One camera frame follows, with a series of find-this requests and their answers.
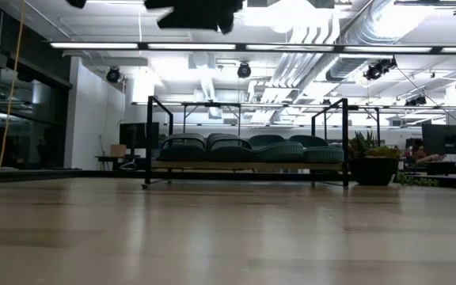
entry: person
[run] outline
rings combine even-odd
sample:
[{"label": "person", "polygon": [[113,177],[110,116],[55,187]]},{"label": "person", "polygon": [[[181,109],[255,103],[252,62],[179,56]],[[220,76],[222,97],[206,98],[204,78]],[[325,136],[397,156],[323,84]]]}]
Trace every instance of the person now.
[{"label": "person", "polygon": [[423,145],[415,144],[412,148],[412,158],[416,165],[425,164],[427,162],[440,162],[445,158],[444,154],[427,155]]}]

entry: window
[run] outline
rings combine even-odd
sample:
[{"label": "window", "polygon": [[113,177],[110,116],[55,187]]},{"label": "window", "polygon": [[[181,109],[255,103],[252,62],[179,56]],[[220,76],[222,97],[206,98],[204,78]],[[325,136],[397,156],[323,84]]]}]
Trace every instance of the window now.
[{"label": "window", "polygon": [[[7,109],[12,85],[13,70],[2,70],[0,84],[0,110]],[[67,108],[67,95],[26,73],[18,73],[13,91],[12,113],[38,120],[61,122]]]},{"label": "window", "polygon": [[[0,112],[0,153],[6,114]],[[51,169],[63,166],[63,127],[10,116],[3,166]]]}]

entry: cable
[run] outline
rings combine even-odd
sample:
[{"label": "cable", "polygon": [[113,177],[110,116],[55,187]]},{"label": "cable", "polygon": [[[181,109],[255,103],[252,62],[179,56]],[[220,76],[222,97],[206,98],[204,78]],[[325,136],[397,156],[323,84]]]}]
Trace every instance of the cable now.
[{"label": "cable", "polygon": [[12,86],[9,90],[9,98],[8,98],[9,102],[8,102],[8,110],[6,112],[5,133],[3,135],[3,143],[2,143],[1,156],[0,156],[0,169],[3,164],[3,158],[5,157],[6,136],[8,135],[8,126],[10,125],[10,112],[12,111],[13,91],[15,90],[15,82],[17,81],[17,66],[19,63],[19,54],[21,53],[22,30],[24,29],[24,9],[25,9],[25,0],[21,0],[21,24],[19,27],[19,36],[17,38],[17,50],[15,52],[15,63],[13,65]]},{"label": "cable", "polygon": [[406,75],[404,72],[402,72],[402,70],[401,70],[398,66],[396,66],[395,68],[397,68],[397,69],[402,73],[402,75],[404,75],[404,77],[405,77],[406,79],[408,79],[408,81],[411,82],[411,84],[412,84],[413,86],[415,86],[415,88],[416,88],[422,95],[424,95],[426,98],[428,98],[428,100],[432,101],[432,103],[434,103],[435,106],[436,106],[437,108],[440,108],[443,112],[445,112],[448,116],[450,116],[451,119],[456,120],[456,118],[455,118],[454,116],[452,116],[445,108],[443,108],[440,104],[435,103],[435,101],[434,101],[432,98],[430,98],[427,94],[425,94],[425,92],[423,92],[423,91],[420,89],[420,87],[418,87],[418,86],[415,84],[415,82],[411,81],[411,79],[408,77],[408,75]]}]

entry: black object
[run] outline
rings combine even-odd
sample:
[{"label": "black object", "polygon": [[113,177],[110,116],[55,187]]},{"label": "black object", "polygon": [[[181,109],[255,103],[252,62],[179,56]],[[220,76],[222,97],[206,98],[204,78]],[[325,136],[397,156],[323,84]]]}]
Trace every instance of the black object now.
[{"label": "black object", "polygon": [[242,9],[242,0],[147,0],[145,7],[163,9],[173,7],[158,21],[161,29],[210,29],[222,34],[231,32],[234,13]]},{"label": "black object", "polygon": [[248,78],[251,76],[251,67],[249,67],[248,63],[241,63],[238,67],[237,75],[239,78]]},{"label": "black object", "polygon": [[426,105],[427,104],[427,99],[425,98],[424,95],[420,95],[414,99],[408,100],[404,103],[404,106],[421,106],[421,105]]},{"label": "black object", "polygon": [[399,161],[395,158],[355,158],[349,161],[351,174],[360,185],[388,185],[398,166]]},{"label": "black object", "polygon": [[376,80],[394,67],[397,67],[395,56],[392,59],[380,59],[376,64],[369,65],[369,68],[363,73],[363,76],[367,78],[367,80]]},{"label": "black object", "polygon": [[423,139],[406,139],[405,140],[405,148],[408,149],[409,147],[414,147],[414,146],[423,146],[424,141]]},{"label": "black object", "polygon": [[456,154],[456,125],[422,124],[427,154]]},{"label": "black object", "polygon": [[118,66],[111,66],[107,73],[107,81],[110,83],[119,83],[124,76],[120,73]]},{"label": "black object", "polygon": [[450,161],[434,161],[426,164],[427,175],[456,174],[456,163]]},{"label": "black object", "polygon": [[[159,123],[152,123],[151,126],[151,148],[158,148]],[[119,143],[131,146],[135,136],[135,148],[146,148],[146,123],[122,123],[119,129]]]},{"label": "black object", "polygon": [[82,9],[86,5],[87,0],[66,0],[68,4],[75,8]]}]

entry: wooden platform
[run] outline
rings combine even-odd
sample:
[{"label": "wooden platform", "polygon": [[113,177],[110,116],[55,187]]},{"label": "wooden platform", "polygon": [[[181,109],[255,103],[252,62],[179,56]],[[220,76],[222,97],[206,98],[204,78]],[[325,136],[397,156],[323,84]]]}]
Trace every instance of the wooden platform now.
[{"label": "wooden platform", "polygon": [[0,184],[0,285],[456,284],[456,189]]},{"label": "wooden platform", "polygon": [[153,161],[155,169],[316,169],[342,170],[340,163]]}]

